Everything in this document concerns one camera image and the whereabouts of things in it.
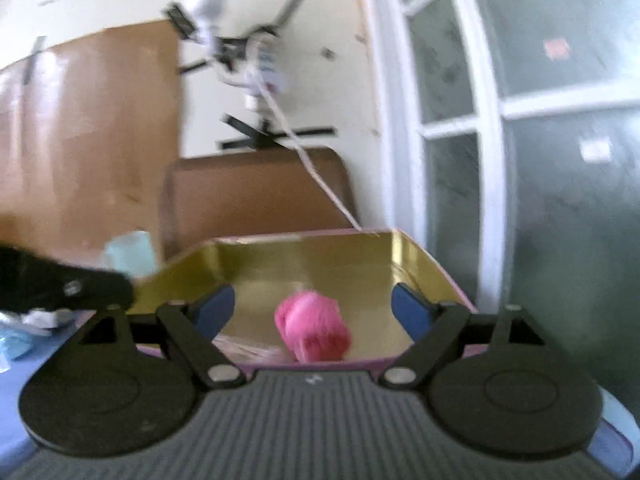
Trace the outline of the pink macaron biscuit tin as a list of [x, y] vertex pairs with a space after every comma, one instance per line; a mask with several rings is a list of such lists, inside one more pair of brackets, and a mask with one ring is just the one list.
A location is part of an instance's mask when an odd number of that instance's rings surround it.
[[280, 347], [274, 311], [286, 297], [313, 289], [337, 301], [352, 332], [342, 364], [379, 368], [411, 344], [390, 306], [397, 283], [433, 304], [471, 305], [442, 266], [404, 232], [341, 230], [209, 240], [140, 281], [130, 311], [152, 313], [169, 300], [191, 302], [230, 285], [235, 306], [224, 335]]

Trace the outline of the pink yarn ball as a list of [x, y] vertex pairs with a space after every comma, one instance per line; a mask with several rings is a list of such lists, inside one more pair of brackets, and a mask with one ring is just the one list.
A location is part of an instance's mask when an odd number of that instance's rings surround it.
[[338, 303], [315, 290], [285, 298], [274, 312], [285, 347], [301, 363], [341, 361], [352, 346], [352, 333]]

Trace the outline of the wooden board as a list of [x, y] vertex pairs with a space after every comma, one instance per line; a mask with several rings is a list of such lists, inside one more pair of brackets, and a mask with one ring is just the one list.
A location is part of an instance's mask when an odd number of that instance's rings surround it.
[[149, 22], [2, 68], [2, 242], [94, 261], [117, 235], [157, 236], [179, 157], [178, 49], [167, 23]]

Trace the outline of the white framed frosted window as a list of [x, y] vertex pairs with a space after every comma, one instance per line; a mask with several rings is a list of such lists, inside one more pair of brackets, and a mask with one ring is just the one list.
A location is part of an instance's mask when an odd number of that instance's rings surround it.
[[364, 0], [388, 224], [639, 407], [639, 0]]

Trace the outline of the mint green plastic mug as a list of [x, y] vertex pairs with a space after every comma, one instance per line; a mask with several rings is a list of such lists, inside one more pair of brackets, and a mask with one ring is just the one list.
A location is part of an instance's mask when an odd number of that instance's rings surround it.
[[106, 268], [132, 278], [146, 278], [158, 269], [152, 237], [146, 231], [132, 231], [109, 240], [102, 250]]

